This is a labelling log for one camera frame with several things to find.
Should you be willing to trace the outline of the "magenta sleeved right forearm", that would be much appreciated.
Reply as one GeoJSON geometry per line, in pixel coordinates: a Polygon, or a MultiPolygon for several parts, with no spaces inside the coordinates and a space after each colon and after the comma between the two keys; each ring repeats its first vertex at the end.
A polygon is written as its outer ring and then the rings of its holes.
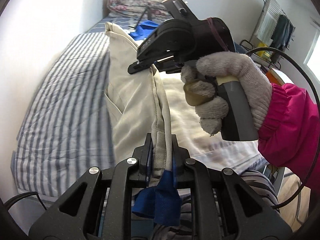
{"type": "Polygon", "coordinates": [[[306,179],[319,141],[319,113],[305,89],[290,83],[273,84],[258,134],[258,150],[269,163],[306,179]]]}

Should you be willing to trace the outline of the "grey gloved right hand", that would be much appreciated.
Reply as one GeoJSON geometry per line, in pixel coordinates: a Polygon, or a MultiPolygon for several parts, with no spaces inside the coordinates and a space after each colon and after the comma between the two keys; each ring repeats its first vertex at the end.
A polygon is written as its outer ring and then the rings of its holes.
{"type": "MultiPolygon", "coordinates": [[[[223,51],[201,57],[194,68],[182,68],[181,80],[190,85],[191,92],[207,97],[215,96],[214,86],[208,81],[198,79],[200,74],[208,77],[236,77],[246,94],[255,129],[262,127],[271,102],[272,86],[249,56],[223,51]]],[[[227,102],[219,96],[195,107],[202,129],[210,135],[221,130],[222,119],[228,111],[227,102]]]]}

